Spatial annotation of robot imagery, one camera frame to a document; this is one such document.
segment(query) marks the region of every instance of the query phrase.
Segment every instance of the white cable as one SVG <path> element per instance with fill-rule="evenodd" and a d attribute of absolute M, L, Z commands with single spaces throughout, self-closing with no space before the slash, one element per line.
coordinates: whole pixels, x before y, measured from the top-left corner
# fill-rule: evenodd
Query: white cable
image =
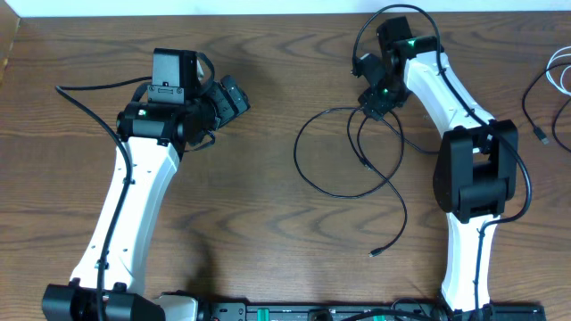
<path fill-rule="evenodd" d="M 565 54 L 562 54 L 562 55 L 559 55 L 559 56 L 558 56 L 558 54 L 559 54 L 560 52 L 562 52 L 562 51 L 564 51 L 564 50 L 568 50 L 568 49 L 571 49 L 571 46 L 563 47 L 563 48 L 559 49 L 558 51 L 556 51 L 556 52 L 551 56 L 551 59 L 550 59 L 550 61 L 547 63 L 547 67 L 546 67 L 546 68 L 549 68 L 549 67 L 551 66 L 551 64 L 552 64 L 554 61 L 556 61 L 557 59 L 559 59 L 559 58 L 571 57 L 571 53 L 565 53 Z M 571 95 L 571 92 L 569 92 L 569 91 L 565 88 L 565 85 L 563 84 L 563 79 L 564 79 L 564 77 L 565 77 L 565 73 L 567 72 L 567 70 L 568 70 L 569 68 L 571 68 L 571 66 L 567 66 L 567 67 L 563 70 L 563 72 L 561 73 L 561 78 L 559 79 L 559 85 L 555 83 L 555 80 L 553 80 L 553 77 L 551 76 L 551 72 L 550 72 L 550 71 L 547 71 L 547 73 L 546 73 L 546 77 L 547 77 L 547 79 L 551 82 L 551 84 L 552 84 L 553 86 L 555 86 L 555 87 L 556 87 L 561 93 L 563 93 L 564 95 Z"/>

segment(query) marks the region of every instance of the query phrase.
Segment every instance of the wood grain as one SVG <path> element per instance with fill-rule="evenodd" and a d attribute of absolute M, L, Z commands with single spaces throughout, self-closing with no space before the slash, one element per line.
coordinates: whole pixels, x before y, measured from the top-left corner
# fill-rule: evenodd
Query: wood grain
<path fill-rule="evenodd" d="M 409 14 L 416 34 L 429 34 Z M 214 148 L 184 158 L 161 208 L 146 295 L 177 289 L 251 301 L 391 301 L 434 298 L 443 280 L 447 226 L 431 187 L 435 158 L 407 147 L 393 179 L 410 213 L 392 239 L 401 205 L 383 189 L 367 198 L 327 198 L 298 176 L 297 131 L 326 108 L 355 106 L 365 81 L 351 77 L 355 34 L 368 15 L 26 19 L 0 88 L 0 319 L 42 319 L 48 283 L 64 284 L 91 237 L 111 181 L 114 147 L 55 85 L 94 85 L 149 75 L 155 47 L 205 52 L 218 76 L 233 75 L 252 109 L 218 133 Z M 495 236 L 490 290 L 496 301 L 540 301 L 549 320 L 568 320 L 571 297 L 571 155 L 543 146 L 525 122 L 520 97 L 549 56 L 568 42 L 571 20 L 555 13 L 435 14 L 457 75 L 498 119 L 513 119 L 534 182 L 534 202 Z M 373 29 L 365 51 L 378 51 Z M 133 86 L 74 93 L 113 123 Z M 548 128 L 564 102 L 546 81 L 529 110 Z M 416 98 L 398 111 L 409 139 L 438 147 Z M 343 134 L 347 114 L 311 125 L 300 165 L 339 193 L 377 178 L 359 166 Z M 384 172 L 398 140 L 367 124 L 363 144 Z M 559 132 L 571 142 L 571 118 Z M 511 215 L 524 187 L 509 202 Z"/>

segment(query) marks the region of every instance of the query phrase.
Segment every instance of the wooden table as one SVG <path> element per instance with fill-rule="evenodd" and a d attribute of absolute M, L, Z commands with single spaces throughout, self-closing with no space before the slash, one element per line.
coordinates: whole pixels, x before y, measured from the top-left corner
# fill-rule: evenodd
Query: wooden table
<path fill-rule="evenodd" d="M 408 16 L 413 33 L 432 33 L 421 16 Z M 0 88 L 0 319 L 43 317 L 44 289 L 67 283 L 111 181 L 112 141 L 54 86 L 150 75 L 155 47 L 205 52 L 217 76 L 238 80 L 252 109 L 220 130 L 213 148 L 183 159 L 154 232 L 147 296 L 182 289 L 251 301 L 433 299 L 445 272 L 448 235 L 432 192 L 434 156 L 406 147 L 393 183 L 409 208 L 409 225 L 391 250 L 374 259 L 368 251 L 401 227 L 393 193 L 384 188 L 360 200 L 331 199 L 303 182 L 294 167 L 294 139 L 303 123 L 327 108 L 356 106 L 366 88 L 349 71 L 355 35 L 368 17 L 24 19 Z M 528 214 L 496 232 L 492 298 L 540 301 L 549 320 L 568 320 L 571 155 L 542 145 L 520 109 L 532 77 L 568 45 L 568 13 L 434 18 L 466 88 L 497 119 L 517 124 L 519 150 L 534 182 Z M 362 53 L 378 52 L 373 33 L 380 22 L 364 36 Z M 74 96 L 113 123 L 134 89 Z M 564 99 L 545 80 L 530 94 L 529 111 L 546 132 Z M 439 136 L 416 98 L 398 113 L 410 140 L 438 147 Z M 300 165 L 324 187 L 355 193 L 378 178 L 352 154 L 346 118 L 330 115 L 307 129 Z M 566 115 L 560 120 L 566 142 L 570 122 Z M 399 142 L 385 126 L 368 123 L 363 144 L 380 170 L 394 166 Z M 521 183 L 506 215 L 523 202 Z"/>

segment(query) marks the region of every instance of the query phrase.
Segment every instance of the white wall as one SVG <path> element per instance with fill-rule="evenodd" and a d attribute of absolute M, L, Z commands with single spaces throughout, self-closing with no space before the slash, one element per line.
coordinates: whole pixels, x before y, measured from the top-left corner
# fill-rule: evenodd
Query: white wall
<path fill-rule="evenodd" d="M 6 0 L 21 17 L 375 12 L 414 4 L 429 12 L 568 11 L 571 0 Z"/>

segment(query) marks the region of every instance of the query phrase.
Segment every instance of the usb connector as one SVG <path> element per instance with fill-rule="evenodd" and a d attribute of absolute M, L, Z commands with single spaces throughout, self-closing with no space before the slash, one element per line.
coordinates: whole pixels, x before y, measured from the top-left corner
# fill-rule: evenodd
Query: usb connector
<path fill-rule="evenodd" d="M 537 138 L 539 140 L 542 141 L 543 144 L 548 144 L 550 142 L 550 140 L 547 138 L 547 135 L 545 135 L 545 133 L 543 133 L 541 128 L 534 128 L 534 134 L 537 136 Z"/>

